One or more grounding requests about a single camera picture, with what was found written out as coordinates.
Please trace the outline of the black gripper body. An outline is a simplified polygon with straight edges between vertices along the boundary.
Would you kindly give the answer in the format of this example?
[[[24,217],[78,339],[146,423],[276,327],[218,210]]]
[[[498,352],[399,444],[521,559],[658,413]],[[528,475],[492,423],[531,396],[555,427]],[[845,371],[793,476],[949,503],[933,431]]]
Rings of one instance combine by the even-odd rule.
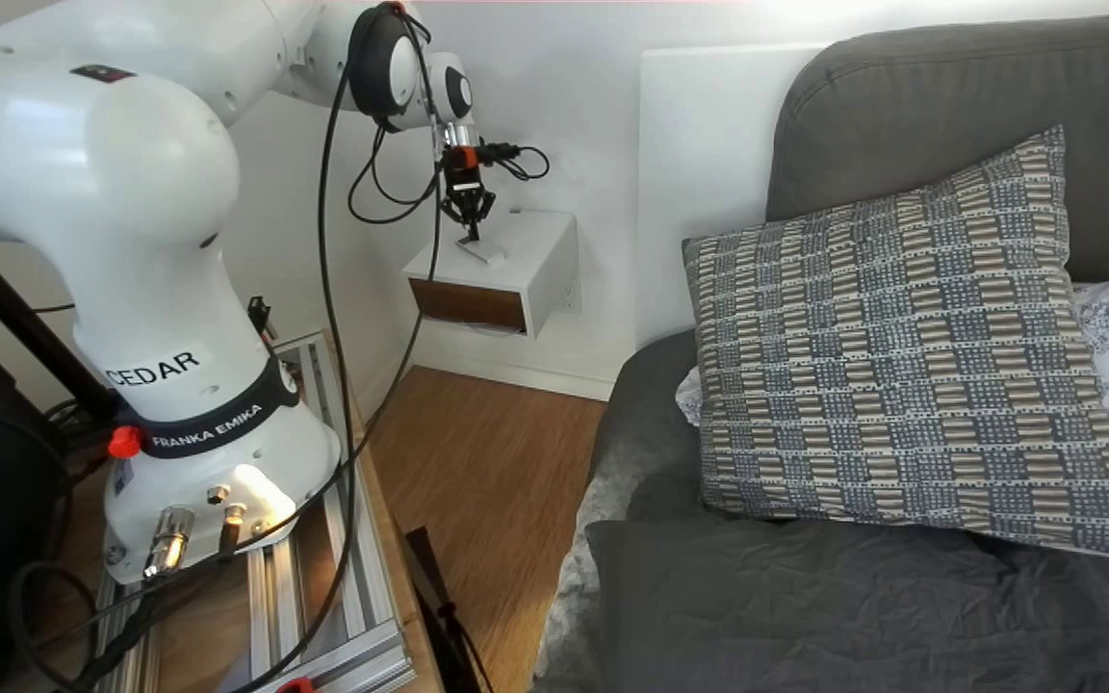
[[[441,210],[457,224],[481,224],[492,208],[492,192],[481,180],[481,160],[472,146],[445,146],[437,158],[441,174]]]

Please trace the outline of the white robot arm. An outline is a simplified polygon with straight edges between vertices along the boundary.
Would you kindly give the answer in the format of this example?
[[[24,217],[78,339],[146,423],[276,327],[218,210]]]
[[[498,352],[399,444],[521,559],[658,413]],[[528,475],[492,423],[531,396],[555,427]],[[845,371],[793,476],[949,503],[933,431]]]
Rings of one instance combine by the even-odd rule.
[[[124,585],[276,544],[341,461],[224,268],[229,122],[265,94],[390,129],[462,136],[472,109],[405,0],[55,0],[0,23],[0,237],[59,268],[124,402],[105,488]]]

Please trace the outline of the aluminium profile robot base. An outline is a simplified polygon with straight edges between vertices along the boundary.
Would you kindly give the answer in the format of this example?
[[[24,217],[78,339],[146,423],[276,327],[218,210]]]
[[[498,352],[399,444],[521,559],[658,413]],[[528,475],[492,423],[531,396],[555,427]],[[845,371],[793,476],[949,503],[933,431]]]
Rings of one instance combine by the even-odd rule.
[[[324,336],[276,352],[299,402],[192,459],[120,461],[105,563],[136,595],[163,580],[243,572],[243,607],[206,607],[245,635],[225,693],[396,693],[414,679],[364,470],[341,444],[338,366]]]

